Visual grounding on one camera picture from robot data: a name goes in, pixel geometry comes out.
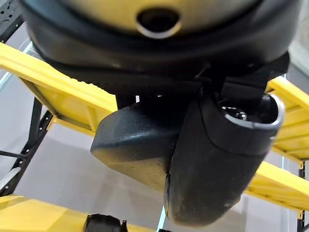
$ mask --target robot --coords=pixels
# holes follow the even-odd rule
[[[237,203],[271,148],[284,105],[265,89],[288,70],[301,3],[19,1],[46,62],[116,95],[92,154],[163,192],[189,227]]]

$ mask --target yellow shelf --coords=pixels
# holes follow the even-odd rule
[[[52,112],[53,123],[94,135],[99,122],[117,110],[115,96],[56,71],[45,62],[0,43],[0,68],[19,76]],[[309,157],[309,96],[284,78],[269,82],[287,114],[273,150],[303,164]],[[309,182],[263,162],[246,193],[298,211],[309,210]]]
[[[301,166],[309,159],[309,96],[283,77],[270,81],[267,91],[280,97],[286,107],[273,149]]]
[[[0,197],[2,232],[83,232],[88,214],[22,196]],[[154,230],[127,225],[129,232]]]
[[[245,193],[298,212],[309,210],[309,181],[262,162]]]

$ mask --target yellow plastic panel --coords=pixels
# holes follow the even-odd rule
[[[299,217],[309,210],[309,182],[267,162],[262,162],[246,193],[293,209]]]
[[[67,126],[95,132],[100,121],[117,110],[115,96],[79,82],[47,63],[0,43],[0,68],[19,76],[36,97]]]
[[[293,161],[309,158],[309,96],[283,77],[271,80],[267,91],[279,96],[286,106],[283,127],[274,149]]]
[[[88,215],[19,196],[0,198],[2,232],[83,232]]]

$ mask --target round hole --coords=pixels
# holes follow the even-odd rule
[[[181,27],[177,12],[165,8],[144,10],[137,16],[137,29],[147,37],[164,39],[175,34]]]

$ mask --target shelving unit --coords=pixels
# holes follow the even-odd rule
[[[52,119],[47,130],[59,123],[93,136],[99,122],[117,110],[114,95],[2,43],[0,68],[19,76],[48,108]],[[286,120],[273,150],[297,162],[300,175],[263,162],[246,193],[297,211],[303,230],[304,212],[309,210],[309,182],[304,179],[304,163],[309,159],[309,96],[282,77],[270,81],[267,91],[281,97],[286,106]]]

